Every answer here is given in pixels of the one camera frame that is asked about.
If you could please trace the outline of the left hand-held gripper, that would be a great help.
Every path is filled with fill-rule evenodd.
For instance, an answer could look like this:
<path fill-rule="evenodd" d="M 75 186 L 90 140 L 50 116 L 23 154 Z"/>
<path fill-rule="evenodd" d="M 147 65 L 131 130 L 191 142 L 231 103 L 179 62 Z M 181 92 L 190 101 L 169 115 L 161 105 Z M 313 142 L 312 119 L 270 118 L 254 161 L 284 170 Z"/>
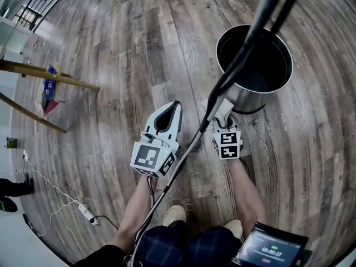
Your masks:
<path fill-rule="evenodd" d="M 145 132 L 148 133 L 141 134 L 139 142 L 134 143 L 130 166 L 146 176 L 165 177 L 177 159 L 176 152 L 180 145 L 176 140 L 181 123 L 180 101 L 169 102 L 154 111 L 145 125 Z"/>

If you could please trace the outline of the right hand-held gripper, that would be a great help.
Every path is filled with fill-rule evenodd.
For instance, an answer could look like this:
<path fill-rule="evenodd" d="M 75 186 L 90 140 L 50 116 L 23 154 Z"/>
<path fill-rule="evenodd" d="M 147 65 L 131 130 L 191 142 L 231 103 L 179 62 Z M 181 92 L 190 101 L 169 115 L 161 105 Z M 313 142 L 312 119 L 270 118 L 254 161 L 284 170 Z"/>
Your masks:
<path fill-rule="evenodd" d="M 228 117 L 228 131 L 220 124 L 218 118 L 214 117 L 213 124 L 213 140 L 214 148 L 216 149 L 221 160 L 238 159 L 240 150 L 243 144 L 241 132 L 239 131 L 239 122 L 237 118 L 230 114 Z"/>

